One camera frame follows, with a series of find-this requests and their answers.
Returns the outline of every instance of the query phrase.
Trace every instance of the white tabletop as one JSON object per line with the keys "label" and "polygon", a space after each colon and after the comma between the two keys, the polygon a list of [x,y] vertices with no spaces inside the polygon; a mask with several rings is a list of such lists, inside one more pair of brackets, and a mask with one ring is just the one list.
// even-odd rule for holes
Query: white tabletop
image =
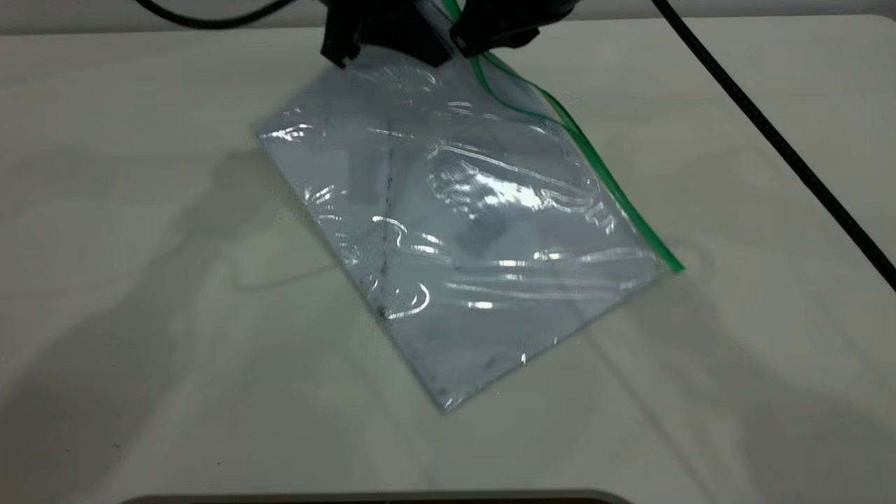
{"label": "white tabletop", "polygon": [[[896,24],[700,20],[896,258]],[[0,38],[0,495],[896,500],[896,295],[660,21],[502,52],[685,274],[443,415],[253,127],[320,29]]]}

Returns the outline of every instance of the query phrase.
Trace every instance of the black cable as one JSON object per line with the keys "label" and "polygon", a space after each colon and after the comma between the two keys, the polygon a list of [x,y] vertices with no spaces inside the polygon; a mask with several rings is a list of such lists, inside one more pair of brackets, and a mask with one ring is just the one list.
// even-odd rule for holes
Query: black cable
{"label": "black cable", "polygon": [[797,151],[790,146],[787,140],[771,125],[769,119],[756,107],[756,104],[740,89],[740,86],[734,82],[734,79],[728,75],[728,72],[716,61],[709,50],[697,39],[696,35],[687,27],[681,16],[669,5],[667,0],[652,0],[657,6],[659,12],[666,18],[666,21],[672,25],[672,29],[681,37],[681,40],[691,49],[694,56],[700,60],[700,63],[706,67],[715,80],[722,86],[722,89],[737,104],[738,107],[753,122],[754,126],[759,129],[762,136],[771,143],[771,146],[778,151],[781,158],[790,165],[790,169],[797,174],[803,184],[812,191],[812,194],[818,198],[818,201],[831,214],[835,221],[843,228],[850,238],[858,245],[858,248],[865,254],[865,257],[871,261],[871,264],[883,277],[890,287],[896,291],[896,267],[890,262],[886,254],[874,243],[874,240],[868,236],[868,233],[856,222],[856,219],[849,214],[847,209],[837,200],[837,197],[828,189],[826,185],[818,178],[811,168],[799,157]]}
{"label": "black cable", "polygon": [[240,28],[270,16],[295,1],[296,0],[276,0],[276,2],[271,2],[257,11],[252,11],[232,18],[200,19],[172,12],[161,5],[156,4],[152,0],[136,0],[137,4],[140,4],[141,7],[156,14],[163,20],[194,30],[231,30]]}

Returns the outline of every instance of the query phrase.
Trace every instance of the clear plastic bag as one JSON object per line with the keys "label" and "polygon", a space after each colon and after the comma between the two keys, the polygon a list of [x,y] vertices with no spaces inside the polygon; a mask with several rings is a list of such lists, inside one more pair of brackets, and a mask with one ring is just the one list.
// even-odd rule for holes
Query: clear plastic bag
{"label": "clear plastic bag", "polygon": [[[528,84],[483,72],[547,114]],[[502,105],[460,57],[365,47],[259,136],[444,409],[668,271],[570,134]]]}

